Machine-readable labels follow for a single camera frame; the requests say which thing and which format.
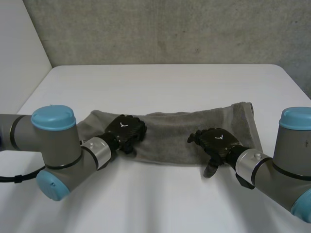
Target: white table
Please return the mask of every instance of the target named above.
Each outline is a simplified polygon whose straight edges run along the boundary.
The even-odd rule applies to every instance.
[[[310,99],[275,65],[135,65],[54,68],[20,110],[70,106],[77,121],[91,110],[112,113],[199,111],[250,101],[263,150],[273,156],[284,108]],[[38,153],[1,153],[0,175],[43,165]],[[210,180],[199,167],[160,166],[118,158],[61,202],[35,180],[0,184],[2,233],[297,233],[311,232],[258,190],[241,187],[232,169]]]

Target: gray cloth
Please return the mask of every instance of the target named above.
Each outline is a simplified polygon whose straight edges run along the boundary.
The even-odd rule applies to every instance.
[[[102,134],[117,116],[92,111],[78,124],[80,139],[89,140]],[[244,146],[262,151],[251,103],[241,102],[194,113],[152,113],[137,117],[146,123],[148,130],[144,140],[135,145],[134,160],[157,164],[206,165],[209,156],[198,145],[188,144],[187,138],[197,130],[208,128],[226,129]]]

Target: robotic hand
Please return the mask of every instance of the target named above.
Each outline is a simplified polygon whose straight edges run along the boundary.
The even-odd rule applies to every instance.
[[[45,166],[28,175],[0,177],[20,183],[36,177],[41,191],[61,200],[96,170],[108,165],[114,152],[133,152],[143,140],[145,123],[137,117],[116,117],[101,135],[81,143],[73,110],[63,105],[37,109],[32,115],[0,114],[0,151],[41,152]]]
[[[99,137],[113,137],[113,148],[122,150],[125,154],[133,152],[133,144],[142,141],[147,127],[138,117],[120,115],[115,118]]]
[[[311,148],[306,143],[311,141],[310,116],[311,108],[283,111],[273,159],[243,147],[224,129],[197,131],[188,143],[195,142],[211,156],[206,178],[213,176],[219,165],[229,164],[243,187],[256,187],[294,216],[311,223]]]
[[[227,155],[231,149],[241,145],[235,136],[220,128],[198,130],[189,136],[187,142],[195,142],[211,157],[203,174],[205,178],[212,177],[216,173],[218,166],[227,163]]]

